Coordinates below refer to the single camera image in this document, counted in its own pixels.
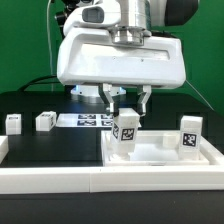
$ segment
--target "small white cube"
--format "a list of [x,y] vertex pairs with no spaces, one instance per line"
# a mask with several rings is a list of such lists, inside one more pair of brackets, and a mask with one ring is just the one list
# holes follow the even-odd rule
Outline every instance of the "small white cube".
[[36,131],[50,131],[56,125],[56,112],[43,112],[36,117]]
[[133,152],[140,116],[131,108],[119,109],[114,118],[110,137],[111,148],[115,153]]
[[21,135],[21,114],[8,114],[5,120],[6,135]]
[[180,159],[199,159],[202,117],[183,116],[180,127]]

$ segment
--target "white base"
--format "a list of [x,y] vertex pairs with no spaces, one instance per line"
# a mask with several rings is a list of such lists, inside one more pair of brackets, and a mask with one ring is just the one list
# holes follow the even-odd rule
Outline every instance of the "white base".
[[200,151],[209,165],[0,169],[0,194],[224,190],[224,156],[204,138]]

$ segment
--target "green wall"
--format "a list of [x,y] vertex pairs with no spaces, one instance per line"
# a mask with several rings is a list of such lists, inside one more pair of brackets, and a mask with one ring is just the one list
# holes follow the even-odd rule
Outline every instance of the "green wall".
[[[224,1],[200,2],[200,9],[191,21],[166,30],[182,40],[187,79],[216,111],[224,115]],[[0,92],[17,90],[34,78],[50,75],[47,3],[48,0],[1,0]],[[56,0],[51,7],[54,72],[61,38],[53,15],[62,9],[60,0]],[[38,89],[50,90],[51,87]],[[55,86],[55,90],[58,89],[62,89],[60,85]],[[184,92],[199,99],[187,84],[172,92]]]

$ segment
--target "white tray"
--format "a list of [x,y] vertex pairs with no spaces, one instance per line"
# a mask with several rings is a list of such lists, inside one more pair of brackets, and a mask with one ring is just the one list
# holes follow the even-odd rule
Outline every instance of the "white tray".
[[179,135],[178,131],[138,131],[134,152],[130,160],[118,157],[110,145],[110,131],[102,131],[101,148],[104,166],[186,166],[186,165],[224,165],[224,156],[203,137],[200,142],[199,160],[180,160],[178,145],[164,148],[164,134]]

